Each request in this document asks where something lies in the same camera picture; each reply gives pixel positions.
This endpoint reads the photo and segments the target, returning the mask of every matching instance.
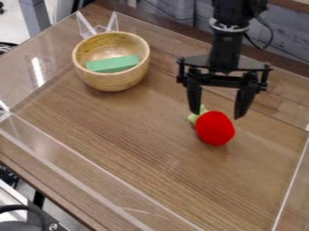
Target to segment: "robotic arm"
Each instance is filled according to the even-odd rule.
[[[266,2],[266,0],[213,0],[214,17],[209,23],[214,30],[214,41],[210,55],[181,58],[178,61],[178,83],[187,88],[190,110],[197,115],[200,115],[202,86],[238,89],[236,119],[245,116],[256,94],[266,91],[270,65],[256,60],[249,62],[241,57],[244,36],[253,42],[246,35],[250,20],[257,18],[265,24],[260,13],[266,10]],[[229,73],[233,71],[241,71],[242,77],[230,76]]]

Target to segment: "sponge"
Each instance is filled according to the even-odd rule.
[[[138,55],[127,55],[86,62],[86,68],[95,72],[114,73],[135,67],[141,62]]]

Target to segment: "wooden table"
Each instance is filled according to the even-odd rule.
[[[234,140],[206,145],[186,121],[175,59],[209,52],[210,45],[194,39],[200,32],[186,37],[171,31],[177,24],[153,16],[153,23],[141,21],[145,14],[134,18],[111,2],[98,1],[83,13],[102,25],[106,8],[127,13],[118,14],[119,29],[139,34],[153,50],[145,80],[118,93],[82,83],[70,16],[0,59],[0,100],[11,108],[0,116],[0,162],[92,230],[272,230],[278,216],[278,230],[296,230],[281,224],[292,214],[288,224],[298,226],[300,200],[289,197],[280,208],[305,153],[308,79],[274,68],[269,92],[234,122]],[[258,52],[253,57],[276,57]],[[206,107],[229,116],[233,98],[226,89],[204,93]]]

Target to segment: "bamboo bowl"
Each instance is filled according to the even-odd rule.
[[[99,73],[86,69],[86,62],[137,54],[141,63],[115,73]],[[150,65],[150,47],[142,37],[127,32],[99,33],[82,41],[74,49],[72,61],[83,82],[103,91],[121,91],[135,86]]]

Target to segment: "wooden bowl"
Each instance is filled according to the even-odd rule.
[[[115,73],[99,73],[86,69],[86,62],[137,54],[141,63]],[[80,79],[92,88],[119,91],[131,88],[142,80],[150,65],[150,46],[143,38],[127,32],[99,33],[82,41],[74,49],[72,61]]]

